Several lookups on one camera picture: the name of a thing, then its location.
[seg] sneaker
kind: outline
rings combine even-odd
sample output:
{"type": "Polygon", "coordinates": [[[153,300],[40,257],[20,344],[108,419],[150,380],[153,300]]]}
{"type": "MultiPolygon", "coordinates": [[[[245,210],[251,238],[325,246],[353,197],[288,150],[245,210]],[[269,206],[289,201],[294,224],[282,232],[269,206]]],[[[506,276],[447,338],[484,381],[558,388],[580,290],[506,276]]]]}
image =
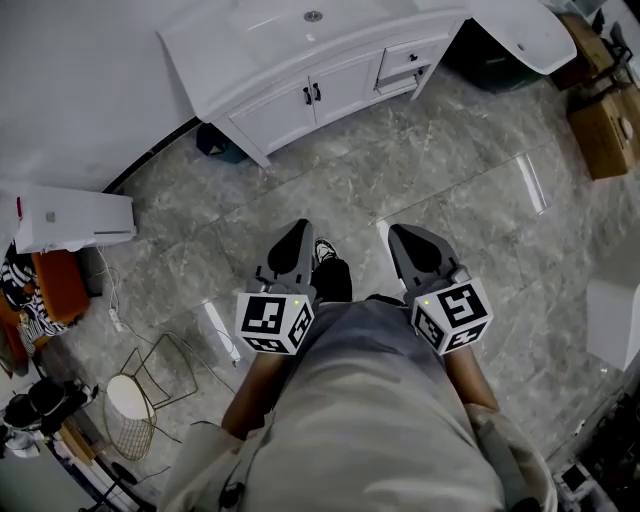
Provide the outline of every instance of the sneaker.
{"type": "Polygon", "coordinates": [[[323,261],[331,258],[338,259],[338,253],[328,240],[325,240],[324,238],[318,238],[315,244],[315,257],[319,265],[323,261]]]}

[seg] fiducial marker cube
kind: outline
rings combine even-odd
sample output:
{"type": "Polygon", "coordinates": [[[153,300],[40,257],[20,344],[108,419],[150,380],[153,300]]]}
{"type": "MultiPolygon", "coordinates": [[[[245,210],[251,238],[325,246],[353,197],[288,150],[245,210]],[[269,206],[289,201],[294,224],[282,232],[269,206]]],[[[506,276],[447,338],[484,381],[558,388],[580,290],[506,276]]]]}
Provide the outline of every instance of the fiducial marker cube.
{"type": "Polygon", "coordinates": [[[236,335],[257,352],[294,355],[313,317],[307,295],[241,293],[236,335]]]}
{"type": "Polygon", "coordinates": [[[476,278],[417,297],[411,324],[444,355],[480,340],[492,320],[489,299],[476,278]]]}

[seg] gold wire chair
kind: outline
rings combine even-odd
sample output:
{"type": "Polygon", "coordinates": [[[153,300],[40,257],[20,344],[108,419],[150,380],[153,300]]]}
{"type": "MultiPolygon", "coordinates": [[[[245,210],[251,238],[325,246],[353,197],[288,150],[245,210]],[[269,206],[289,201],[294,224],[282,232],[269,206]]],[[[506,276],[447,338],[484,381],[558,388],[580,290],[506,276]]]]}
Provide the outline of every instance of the gold wire chair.
{"type": "Polygon", "coordinates": [[[142,357],[140,350],[138,348],[135,348],[131,352],[131,354],[129,354],[129,357],[125,361],[121,370],[113,377],[111,377],[111,379],[109,379],[109,385],[111,385],[115,379],[120,379],[119,382],[125,382],[129,386],[130,391],[132,391],[133,393],[139,393],[139,396],[130,396],[128,398],[130,398],[131,400],[137,399],[138,403],[144,404],[144,408],[140,408],[142,410],[139,410],[139,414],[135,415],[140,417],[131,417],[131,414],[127,415],[121,412],[122,406],[119,408],[116,404],[114,404],[108,392],[104,393],[102,404],[102,419],[105,425],[105,429],[109,440],[111,441],[111,444],[118,451],[118,453],[120,453],[120,455],[128,460],[140,460],[144,458],[145,455],[149,452],[155,430],[159,430],[159,427],[156,426],[156,411],[162,409],[163,407],[167,407],[168,405],[175,404],[176,402],[184,400],[185,398],[197,393],[198,383],[196,382],[193,368],[189,364],[187,357],[184,355],[182,350],[180,350],[175,341],[172,340],[171,337],[167,336],[166,333],[160,336],[158,341],[155,342],[149,353],[144,358],[142,357]],[[169,342],[171,342],[171,344],[184,360],[185,365],[191,375],[191,380],[193,381],[193,391],[185,393],[178,398],[173,398],[162,388],[162,386],[158,384],[156,379],[154,379],[151,375],[151,372],[146,365],[149,357],[151,357],[160,342],[165,337],[169,342]],[[125,368],[135,354],[137,354],[140,358],[140,364],[133,373],[126,373],[125,368]],[[156,402],[150,400],[148,393],[145,392],[138,379],[139,373],[143,370],[149,380],[153,383],[153,385],[164,395],[163,399],[156,402]]]}

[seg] cabinet door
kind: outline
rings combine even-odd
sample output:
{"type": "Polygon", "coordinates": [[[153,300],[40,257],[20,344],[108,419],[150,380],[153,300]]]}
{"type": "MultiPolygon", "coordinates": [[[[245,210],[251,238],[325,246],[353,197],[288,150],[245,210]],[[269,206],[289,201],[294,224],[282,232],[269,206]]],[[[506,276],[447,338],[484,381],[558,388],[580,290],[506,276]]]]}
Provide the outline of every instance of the cabinet door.
{"type": "Polygon", "coordinates": [[[278,86],[229,116],[265,155],[316,128],[309,80],[278,86]]]}
{"type": "Polygon", "coordinates": [[[309,77],[319,126],[369,104],[384,50],[361,55],[309,77]]]}

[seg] orange cushion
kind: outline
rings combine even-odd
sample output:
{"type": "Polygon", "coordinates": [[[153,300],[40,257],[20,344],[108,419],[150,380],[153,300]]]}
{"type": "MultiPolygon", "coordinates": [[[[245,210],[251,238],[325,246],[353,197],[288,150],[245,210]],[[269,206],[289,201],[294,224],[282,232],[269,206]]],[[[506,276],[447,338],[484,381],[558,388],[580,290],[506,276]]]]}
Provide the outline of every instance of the orange cushion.
{"type": "Polygon", "coordinates": [[[31,259],[38,276],[44,306],[51,320],[68,324],[89,309],[89,297],[73,253],[34,253],[31,259]]]}

